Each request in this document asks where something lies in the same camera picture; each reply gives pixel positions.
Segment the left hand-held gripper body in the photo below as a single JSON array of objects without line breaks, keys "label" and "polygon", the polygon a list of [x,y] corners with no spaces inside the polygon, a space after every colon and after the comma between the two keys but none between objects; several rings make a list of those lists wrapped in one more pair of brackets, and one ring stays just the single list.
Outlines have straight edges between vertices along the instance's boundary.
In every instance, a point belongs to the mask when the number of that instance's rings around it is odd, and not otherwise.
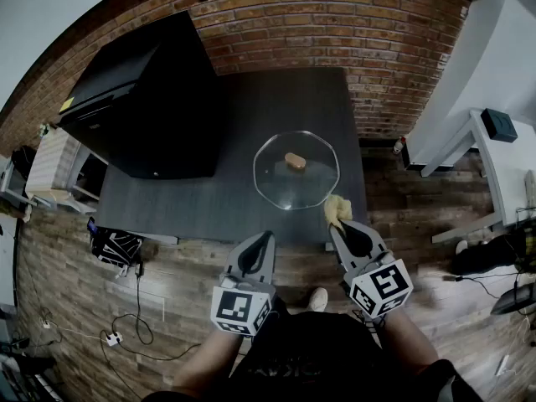
[{"label": "left hand-held gripper body", "polygon": [[224,273],[213,289],[211,322],[221,331],[255,336],[271,312],[275,296],[271,284]]}]

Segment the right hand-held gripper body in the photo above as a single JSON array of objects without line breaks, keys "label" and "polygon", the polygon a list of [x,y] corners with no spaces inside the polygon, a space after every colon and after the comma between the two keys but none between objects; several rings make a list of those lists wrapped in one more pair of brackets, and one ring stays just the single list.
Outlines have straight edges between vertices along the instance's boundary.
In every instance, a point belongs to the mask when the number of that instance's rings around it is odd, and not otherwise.
[{"label": "right hand-held gripper body", "polygon": [[391,251],[347,272],[344,281],[349,286],[350,299],[370,319],[383,317],[403,306],[414,290],[405,263],[396,260]]}]

